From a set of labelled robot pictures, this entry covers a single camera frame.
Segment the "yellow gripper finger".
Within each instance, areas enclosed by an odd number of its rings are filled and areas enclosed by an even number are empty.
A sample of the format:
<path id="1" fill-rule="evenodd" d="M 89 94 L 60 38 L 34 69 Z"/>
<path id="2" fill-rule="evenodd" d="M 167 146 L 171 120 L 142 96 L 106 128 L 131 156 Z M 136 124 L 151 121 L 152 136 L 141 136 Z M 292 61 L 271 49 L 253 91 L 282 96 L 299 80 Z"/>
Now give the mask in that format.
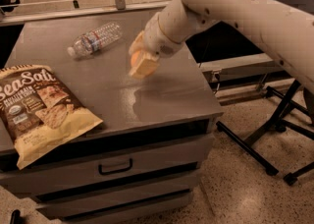
<path id="1" fill-rule="evenodd" d="M 133 43 L 130 46 L 129 49 L 129 54 L 132 55 L 133 53 L 140 51 L 144 48 L 144 43 L 143 43 L 143 35 L 144 35 L 144 31 L 142 30 L 137 37 L 135 38 L 135 40 L 133 41 Z"/>
<path id="2" fill-rule="evenodd" d="M 158 67 L 159 58 L 157 56 L 153 56 L 146 51 L 140 50 L 135 66 L 131 66 L 129 75 L 136 79 L 143 79 L 153 74 Z"/>

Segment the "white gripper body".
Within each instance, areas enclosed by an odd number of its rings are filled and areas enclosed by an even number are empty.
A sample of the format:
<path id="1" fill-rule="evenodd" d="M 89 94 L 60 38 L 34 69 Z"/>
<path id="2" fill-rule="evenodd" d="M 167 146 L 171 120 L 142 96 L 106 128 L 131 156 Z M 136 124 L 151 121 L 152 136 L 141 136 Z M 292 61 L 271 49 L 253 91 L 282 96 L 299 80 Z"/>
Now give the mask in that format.
<path id="1" fill-rule="evenodd" d="M 156 13 L 146 24 L 143 31 L 144 49 L 161 58 L 170 58 L 176 54 L 183 45 L 169 39 L 159 26 L 159 13 Z"/>

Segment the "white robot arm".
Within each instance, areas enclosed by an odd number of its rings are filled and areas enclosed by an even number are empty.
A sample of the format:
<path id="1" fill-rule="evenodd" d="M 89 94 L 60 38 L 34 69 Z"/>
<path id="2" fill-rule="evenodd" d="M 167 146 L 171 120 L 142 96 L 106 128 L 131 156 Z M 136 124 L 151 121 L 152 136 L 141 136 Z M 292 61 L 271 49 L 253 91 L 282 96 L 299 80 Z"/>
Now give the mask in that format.
<path id="1" fill-rule="evenodd" d="M 153 74 L 161 58 L 218 22 L 236 28 L 314 92 L 314 16 L 276 0 L 172 0 L 132 43 L 130 75 Z"/>

